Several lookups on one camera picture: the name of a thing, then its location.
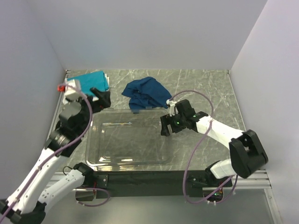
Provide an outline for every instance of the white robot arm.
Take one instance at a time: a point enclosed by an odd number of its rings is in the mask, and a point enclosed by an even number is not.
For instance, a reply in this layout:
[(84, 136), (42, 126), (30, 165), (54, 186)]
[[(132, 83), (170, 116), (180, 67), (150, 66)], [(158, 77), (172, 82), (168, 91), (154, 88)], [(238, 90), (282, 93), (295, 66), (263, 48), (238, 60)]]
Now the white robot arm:
[[(79, 83), (76, 81), (68, 85), (79, 89)], [(7, 199), (0, 200), (0, 213), (12, 223), (40, 224), (46, 212), (61, 198), (75, 188), (94, 183), (93, 169), (79, 163), (65, 178), (45, 189), (57, 169), (69, 159), (80, 144), (83, 131), (88, 130), (91, 122), (90, 110), (95, 113), (111, 105), (110, 92), (100, 92), (95, 88), (91, 88), (91, 91), (98, 100), (94, 101), (93, 97), (88, 96), (90, 107), (75, 91), (66, 92), (59, 122), (46, 141), (38, 161), (18, 189)]]
[(212, 120), (212, 127), (207, 135), (230, 151), (230, 159), (217, 161), (206, 169), (211, 179), (233, 175), (247, 178), (268, 162), (267, 154), (254, 131), (237, 130), (214, 120), (204, 112), (196, 113), (187, 99), (179, 102), (168, 100), (167, 104), (170, 106), (170, 114), (161, 117), (161, 135), (170, 135), (168, 125), (174, 133), (188, 128), (205, 134)]

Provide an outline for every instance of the white backdrop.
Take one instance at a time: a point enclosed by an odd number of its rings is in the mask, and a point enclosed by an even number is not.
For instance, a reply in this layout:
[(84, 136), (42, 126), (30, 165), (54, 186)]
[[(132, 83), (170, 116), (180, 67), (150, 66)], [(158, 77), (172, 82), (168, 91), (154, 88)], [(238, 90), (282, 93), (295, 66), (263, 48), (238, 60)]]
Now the white backdrop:
[(247, 128), (259, 135), (284, 223), (298, 223), (299, 1), (268, 0), (232, 68)]
[(65, 69), (231, 69), (266, 0), (28, 0)]

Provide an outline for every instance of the table surface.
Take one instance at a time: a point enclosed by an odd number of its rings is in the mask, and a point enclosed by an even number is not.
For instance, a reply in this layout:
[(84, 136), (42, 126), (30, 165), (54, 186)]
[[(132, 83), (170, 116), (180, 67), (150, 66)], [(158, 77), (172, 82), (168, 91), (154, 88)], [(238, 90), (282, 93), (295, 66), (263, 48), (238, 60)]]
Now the table surface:
[[(67, 77), (75, 77), (85, 73), (99, 70), (69, 70)], [(111, 107), (116, 110), (129, 109), (129, 98), (121, 93), (127, 83), (147, 76), (154, 77), (170, 93), (174, 95), (183, 90), (198, 90), (207, 95), (215, 108), (214, 118), (233, 128), (244, 130), (244, 123), (236, 101), (233, 87), (227, 70), (104, 70), (110, 77)], [(188, 99), (195, 111), (211, 112), (210, 104), (205, 98), (196, 93), (181, 94), (176, 101)], [(191, 130), (184, 130), (172, 135), (173, 159), (164, 165), (143, 165), (135, 167), (122, 167), (120, 170), (184, 170), (191, 151), (194, 149), (201, 134)], [(76, 148), (64, 166), (73, 167), (76, 163), (85, 162), (87, 135)], [(190, 169), (203, 170), (215, 161), (229, 158), (229, 151), (219, 142), (206, 138), (197, 149)], [(111, 170), (111, 167), (98, 170)]]

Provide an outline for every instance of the transparent container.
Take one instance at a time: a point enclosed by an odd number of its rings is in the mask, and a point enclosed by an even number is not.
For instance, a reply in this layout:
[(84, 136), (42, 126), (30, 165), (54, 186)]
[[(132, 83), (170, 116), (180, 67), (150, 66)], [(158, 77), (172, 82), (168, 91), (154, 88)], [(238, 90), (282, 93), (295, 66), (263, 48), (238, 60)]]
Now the transparent container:
[(161, 136), (164, 109), (103, 110), (93, 116), (85, 161), (89, 166), (166, 164), (171, 136)]

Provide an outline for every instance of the cable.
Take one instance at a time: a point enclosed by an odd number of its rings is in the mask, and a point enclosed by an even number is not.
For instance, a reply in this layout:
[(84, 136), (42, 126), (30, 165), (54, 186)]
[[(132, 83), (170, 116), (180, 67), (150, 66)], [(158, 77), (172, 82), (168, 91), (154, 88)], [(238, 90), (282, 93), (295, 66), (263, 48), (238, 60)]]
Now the cable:
[(69, 168), (69, 169), (71, 169), (71, 170), (73, 169), (72, 167), (69, 167), (69, 166), (65, 166), (64, 168)]
[(33, 182), (34, 178), (36, 177), (36, 175), (42, 170), (43, 166), (50, 160), (52, 159), (54, 156), (56, 156), (57, 154), (60, 154), (62, 151), (64, 151), (65, 149), (67, 149), (69, 146), (75, 144), (77, 141), (79, 141), (88, 131), (90, 124), (92, 122), (93, 119), (93, 110), (92, 110), (92, 106), (90, 105), (89, 101), (87, 100), (87, 96), (79, 89), (68, 85), (68, 84), (60, 84), (58, 85), (59, 87), (62, 86), (67, 86), (73, 90), (75, 90), (77, 93), (79, 93), (83, 100), (86, 102), (86, 105), (89, 109), (89, 121), (88, 121), (88, 125), (86, 126), (86, 129), (82, 132), (82, 134), (80, 134), (77, 138), (75, 138), (73, 141), (69, 142), (68, 144), (66, 144), (65, 146), (61, 147), (60, 149), (58, 149), (57, 151), (55, 151), (53, 154), (51, 154), (50, 156), (48, 156), (38, 167), (37, 169), (34, 171), (33, 175), (30, 177), (30, 179), (28, 180), (28, 182), (25, 184), (24, 188), (19, 192), (18, 196), (15, 198), (14, 202), (8, 207), (8, 209), (4, 212), (3, 216), (0, 218), (0, 223), (2, 223), (2, 221), (4, 220), (4, 218), (7, 216), (7, 214), (10, 212), (10, 210), (15, 206), (15, 204), (17, 203), (17, 201), (19, 201), (20, 197), (22, 197), (22, 195), (25, 193), (25, 191), (28, 189), (28, 187), (30, 186), (30, 184)]
[[(196, 151), (196, 149), (199, 147), (199, 145), (202, 143), (202, 141), (205, 139), (205, 137), (207, 137), (207, 134), (210, 132), (210, 130), (212, 129), (212, 122), (213, 122), (213, 116), (214, 116), (214, 106), (213, 106), (213, 103), (212, 101), (209, 99), (209, 97), (207, 97), (205, 94), (201, 93), (201, 92), (198, 92), (196, 90), (184, 90), (184, 91), (181, 91), (181, 92), (178, 92), (177, 94), (175, 94), (173, 97), (170, 98), (170, 100), (173, 100), (177, 95), (181, 94), (181, 93), (184, 93), (184, 92), (195, 92), (199, 95), (202, 95), (204, 98), (207, 99), (207, 101), (209, 102), (210, 106), (211, 106), (211, 120), (210, 120), (210, 125), (209, 125), (209, 128), (207, 129), (207, 131), (204, 133), (204, 135), (201, 137), (201, 139), (198, 141), (198, 143), (196, 144), (195, 148), (193, 149), (193, 151), (191, 152), (191, 156), (188, 160), (188, 163), (187, 163), (187, 167), (184, 171), (184, 177), (183, 177), (183, 195), (184, 195), (184, 198), (187, 202), (191, 203), (191, 204), (199, 204), (205, 200), (207, 200), (210, 196), (212, 196), (214, 193), (216, 193), (217, 191), (219, 191), (227, 182), (229, 182), (233, 176), (230, 176), (228, 179), (226, 179), (221, 185), (219, 185), (218, 188), (216, 188), (212, 193), (210, 193), (208, 196), (198, 200), (198, 201), (191, 201), (188, 196), (187, 196), (187, 193), (186, 193), (186, 181), (187, 181), (187, 173), (188, 173), (188, 169), (190, 167), (190, 164), (191, 164), (191, 160), (194, 156), (194, 153)], [(232, 194), (232, 192), (234, 191), (235, 187), (231, 190), (231, 192), (229, 193), (229, 195), (225, 198), (225, 200)]]
[(105, 192), (107, 194), (106, 200), (103, 201), (103, 202), (101, 202), (100, 204), (84, 204), (83, 202), (77, 201), (78, 204), (81, 204), (81, 205), (86, 206), (86, 207), (98, 207), (98, 206), (101, 206), (101, 205), (105, 204), (110, 199), (110, 193), (109, 193), (109, 191), (107, 191), (105, 189), (102, 189), (102, 188), (77, 188), (77, 189), (100, 190), (100, 191), (103, 191), (103, 192)]

